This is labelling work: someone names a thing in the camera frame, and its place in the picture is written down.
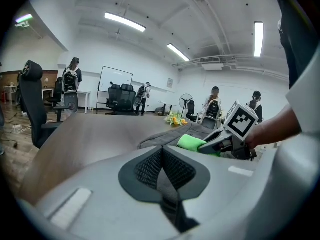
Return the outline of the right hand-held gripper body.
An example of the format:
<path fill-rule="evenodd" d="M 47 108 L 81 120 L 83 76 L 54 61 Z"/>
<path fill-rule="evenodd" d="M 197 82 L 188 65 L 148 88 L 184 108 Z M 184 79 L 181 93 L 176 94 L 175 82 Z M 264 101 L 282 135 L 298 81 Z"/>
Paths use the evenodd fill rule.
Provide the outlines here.
<path fill-rule="evenodd" d="M 255 149 L 250 149 L 246 144 L 246 138 L 257 122 L 255 111 L 238 100 L 226 114 L 223 129 L 229 134 L 231 153 L 236 159 L 253 161 L 257 157 Z"/>

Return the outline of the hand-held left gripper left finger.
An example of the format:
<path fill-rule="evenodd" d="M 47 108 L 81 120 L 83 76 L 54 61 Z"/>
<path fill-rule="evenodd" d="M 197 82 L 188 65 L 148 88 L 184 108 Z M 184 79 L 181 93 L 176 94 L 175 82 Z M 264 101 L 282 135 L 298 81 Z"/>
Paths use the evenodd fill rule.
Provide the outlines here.
<path fill-rule="evenodd" d="M 153 155 L 149 147 L 90 164 L 47 193 L 36 205 L 18 205 L 46 240 L 171 240 L 179 231 L 159 203 L 134 199 L 119 172 L 129 161 Z"/>

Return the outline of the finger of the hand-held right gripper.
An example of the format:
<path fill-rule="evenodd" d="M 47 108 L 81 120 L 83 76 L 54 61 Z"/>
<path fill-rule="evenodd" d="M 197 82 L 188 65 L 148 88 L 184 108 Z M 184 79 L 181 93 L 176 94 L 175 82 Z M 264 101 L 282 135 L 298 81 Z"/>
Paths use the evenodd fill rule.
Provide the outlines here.
<path fill-rule="evenodd" d="M 221 144 L 224 141 L 224 130 L 217 129 L 209 134 L 204 141 L 205 144 L 198 148 L 198 152 L 201 154 L 213 154 L 221 150 Z"/>

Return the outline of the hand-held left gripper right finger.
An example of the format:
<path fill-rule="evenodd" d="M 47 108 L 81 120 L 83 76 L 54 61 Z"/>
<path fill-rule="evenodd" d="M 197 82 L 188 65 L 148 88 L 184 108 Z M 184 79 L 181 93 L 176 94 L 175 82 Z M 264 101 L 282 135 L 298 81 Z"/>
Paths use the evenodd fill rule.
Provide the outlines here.
<path fill-rule="evenodd" d="M 199 240 L 258 240 L 252 211 L 259 166 L 165 146 L 162 167 L 178 195 L 176 232 L 168 239 L 196 232 Z"/>

